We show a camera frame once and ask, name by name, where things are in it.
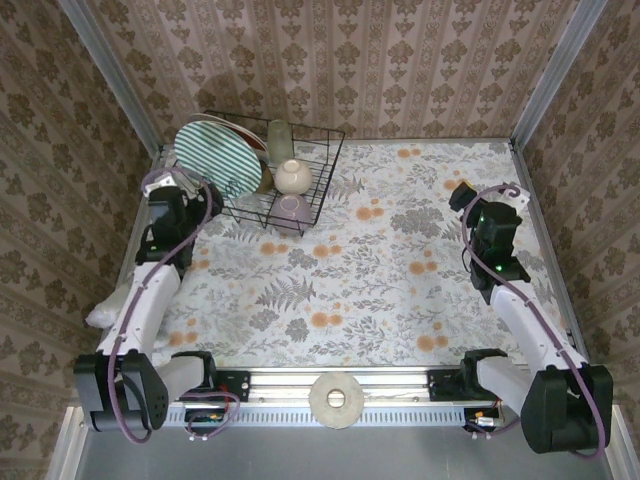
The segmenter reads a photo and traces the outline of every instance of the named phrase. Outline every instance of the green striped plate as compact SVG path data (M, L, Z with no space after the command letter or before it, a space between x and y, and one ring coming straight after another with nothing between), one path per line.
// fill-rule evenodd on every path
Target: green striped plate
M178 163L213 182L224 198L253 193L262 170L253 149L237 133L211 121L192 122L175 140Z

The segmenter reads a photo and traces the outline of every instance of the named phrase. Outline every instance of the floral mat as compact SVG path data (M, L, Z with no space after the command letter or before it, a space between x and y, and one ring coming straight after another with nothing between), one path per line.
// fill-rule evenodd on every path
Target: floral mat
M154 363L198 349L234 367L449 365L488 347L523 363L463 266L448 206L463 179L477 189L517 181L506 142L346 144L319 222L302 238L216 217L198 237ZM522 216L517 256L561 323Z

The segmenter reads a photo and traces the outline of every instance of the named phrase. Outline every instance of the dish rack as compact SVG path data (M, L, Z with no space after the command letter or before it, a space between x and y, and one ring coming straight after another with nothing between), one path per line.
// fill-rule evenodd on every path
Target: dish rack
M252 131L262 140L267 140L270 119L215 110L206 110L204 113L229 120ZM310 222L295 220L298 233L302 237L306 228L313 227L318 223L346 134L340 130L310 127L297 123L290 123L290 128L294 158L304 161L313 174L311 188L302 195L311 207L312 220ZM276 168L274 165L269 165L274 177ZM276 220L287 220L287 225L289 225L294 221L271 214L274 203L281 196L282 193L273 189L266 194L254 193L247 197L227 200L222 214L233 217L238 223L242 220L260 223L262 228L267 228L269 225L275 226Z

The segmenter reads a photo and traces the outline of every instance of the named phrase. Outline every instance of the tape roll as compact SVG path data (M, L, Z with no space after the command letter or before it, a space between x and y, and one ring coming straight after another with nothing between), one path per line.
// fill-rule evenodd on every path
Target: tape roll
M333 407L329 394L338 391L344 403ZM364 409L364 392L358 381L346 373L324 373L318 377L309 393L311 413L325 427L346 428L358 421Z

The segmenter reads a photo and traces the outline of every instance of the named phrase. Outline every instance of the plate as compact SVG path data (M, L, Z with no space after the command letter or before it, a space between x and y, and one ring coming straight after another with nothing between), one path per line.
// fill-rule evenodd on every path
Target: plate
M253 149L237 133L211 121L188 123L175 140L178 163L213 182L224 198L255 192L262 170Z
M267 145L258 137L255 133L250 130L247 130L240 125L230 122L229 120L225 120L224 118L216 117L215 115L209 115L208 113L194 113L189 116L189 123L208 120L211 122L219 123L220 125L224 125L225 127L233 130L238 135L242 137L242 139L249 144L251 148L253 148L256 152L256 155L260 160L269 164L269 151L267 150Z

